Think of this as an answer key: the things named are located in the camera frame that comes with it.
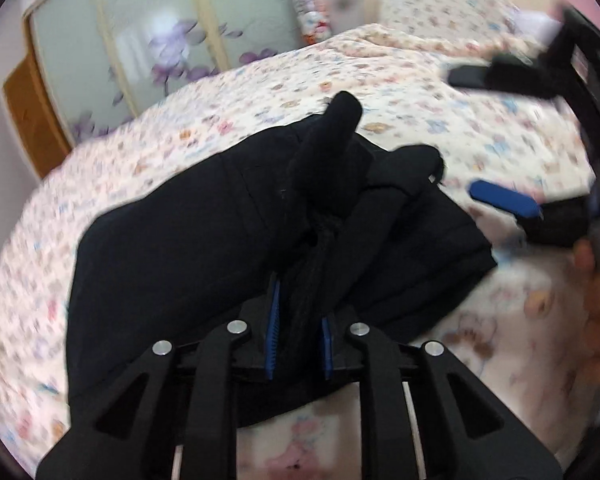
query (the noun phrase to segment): floral pillow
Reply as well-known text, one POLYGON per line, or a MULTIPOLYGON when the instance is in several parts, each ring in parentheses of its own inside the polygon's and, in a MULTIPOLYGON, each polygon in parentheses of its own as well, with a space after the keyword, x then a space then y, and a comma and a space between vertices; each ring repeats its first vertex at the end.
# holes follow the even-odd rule
POLYGON ((421 38, 492 40, 513 33, 511 0, 381 0, 380 23, 421 38))

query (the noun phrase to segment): blue object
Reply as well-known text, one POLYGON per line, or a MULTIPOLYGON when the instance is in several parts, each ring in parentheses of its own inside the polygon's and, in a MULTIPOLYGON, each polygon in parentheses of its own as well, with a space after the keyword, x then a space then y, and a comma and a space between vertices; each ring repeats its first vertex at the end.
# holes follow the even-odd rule
POLYGON ((269 311, 269 325, 265 337, 264 370, 267 379, 273 379, 273 370, 276 369, 276 354, 278 352, 278 337, 280 335, 280 281, 276 281, 273 288, 271 310, 269 311))
POLYGON ((529 195, 518 193, 486 180, 475 180, 469 186, 469 196, 477 202, 491 205, 522 218, 542 216, 542 208, 529 195))
POLYGON ((333 355, 331 354, 331 330, 329 329, 329 321, 327 318, 322 318, 322 352, 324 353, 324 378, 329 380, 333 375, 333 355))

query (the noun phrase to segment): human hand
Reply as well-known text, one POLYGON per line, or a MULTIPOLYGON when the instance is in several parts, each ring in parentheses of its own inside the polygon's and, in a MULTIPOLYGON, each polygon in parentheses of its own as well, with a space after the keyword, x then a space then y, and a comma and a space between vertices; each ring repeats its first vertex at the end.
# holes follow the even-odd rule
POLYGON ((593 352, 584 365, 584 376, 600 383, 600 272, 596 272, 596 260, 588 240, 580 240, 573 248, 576 268, 587 277, 584 308, 589 320, 584 329, 584 341, 593 352))

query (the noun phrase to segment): pillow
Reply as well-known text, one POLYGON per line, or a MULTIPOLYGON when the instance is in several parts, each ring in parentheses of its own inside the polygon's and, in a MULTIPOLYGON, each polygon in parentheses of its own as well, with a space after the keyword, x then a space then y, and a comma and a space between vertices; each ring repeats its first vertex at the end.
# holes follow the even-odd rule
POLYGON ((562 26, 561 22, 538 10, 520 10, 515 22, 516 33, 530 36, 543 45, 551 43, 562 26))
POLYGON ((513 33, 511 0, 381 0, 380 23, 442 40, 492 40, 513 33))

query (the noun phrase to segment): black cloth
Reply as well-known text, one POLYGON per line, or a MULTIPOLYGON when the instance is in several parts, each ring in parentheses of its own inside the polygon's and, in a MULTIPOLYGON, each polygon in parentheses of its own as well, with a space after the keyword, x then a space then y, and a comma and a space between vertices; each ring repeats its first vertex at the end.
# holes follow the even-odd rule
POLYGON ((255 134, 94 221, 68 308, 72 417, 156 340, 234 319, 272 270, 287 384, 340 304, 404 343, 458 306, 494 267, 488 241, 438 189, 438 151, 386 152, 355 134, 361 114, 341 92, 324 115, 255 134))

